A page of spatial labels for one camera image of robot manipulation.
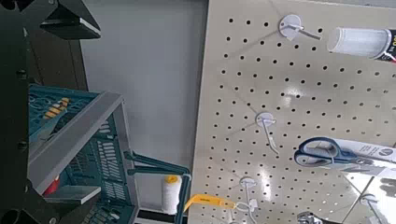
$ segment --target yellow handle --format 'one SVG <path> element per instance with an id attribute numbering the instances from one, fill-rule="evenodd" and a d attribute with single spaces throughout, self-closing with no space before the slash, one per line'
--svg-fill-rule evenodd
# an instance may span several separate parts
<path id="1" fill-rule="evenodd" d="M 211 204 L 211 205 L 220 206 L 223 208 L 231 208 L 231 209 L 235 209 L 236 207 L 236 204 L 234 202 L 231 202 L 226 199 L 222 199 L 208 194 L 195 194 L 194 196 L 192 196 L 192 198 L 189 199 L 189 201 L 184 206 L 184 212 L 186 212 L 186 210 L 189 209 L 189 207 L 193 203 Z"/>

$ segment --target white wall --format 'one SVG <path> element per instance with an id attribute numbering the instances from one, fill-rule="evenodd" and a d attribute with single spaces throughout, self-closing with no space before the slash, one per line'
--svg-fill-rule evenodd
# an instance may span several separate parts
<path id="1" fill-rule="evenodd" d="M 81 43 L 90 91 L 125 97 L 133 150 L 191 168 L 207 0 L 84 2 L 102 29 Z M 161 176 L 137 181 L 161 208 Z"/>

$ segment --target teal plastic basket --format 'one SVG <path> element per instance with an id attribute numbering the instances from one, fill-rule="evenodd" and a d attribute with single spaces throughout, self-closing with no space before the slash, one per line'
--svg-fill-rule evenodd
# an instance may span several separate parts
<path id="1" fill-rule="evenodd" d="M 98 93 L 31 85 L 29 89 L 29 136 L 34 138 L 51 127 L 59 132 L 75 115 L 88 105 Z M 68 98 L 66 111 L 43 125 L 42 119 L 49 108 Z M 134 211 L 128 191 L 126 176 L 117 138 L 117 130 L 111 115 L 71 160 L 63 171 L 67 183 L 81 186 L 100 186 L 101 198 L 83 223 L 129 222 Z"/>

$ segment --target white paint roller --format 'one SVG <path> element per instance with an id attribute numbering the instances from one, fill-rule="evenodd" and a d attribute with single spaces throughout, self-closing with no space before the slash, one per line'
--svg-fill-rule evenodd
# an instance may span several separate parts
<path id="1" fill-rule="evenodd" d="M 163 179 L 163 212 L 168 215 L 177 213 L 178 194 L 181 178 L 179 175 L 167 175 Z"/>

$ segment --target white tube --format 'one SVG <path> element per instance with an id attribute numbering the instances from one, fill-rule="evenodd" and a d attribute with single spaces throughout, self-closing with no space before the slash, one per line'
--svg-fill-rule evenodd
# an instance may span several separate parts
<path id="1" fill-rule="evenodd" d="M 163 212 L 168 215 L 177 213 L 178 194 L 181 178 L 178 175 L 167 175 L 163 179 Z"/>
<path id="2" fill-rule="evenodd" d="M 337 27 L 330 35 L 327 49 L 330 52 L 377 58 L 388 48 L 389 30 L 369 30 Z"/>

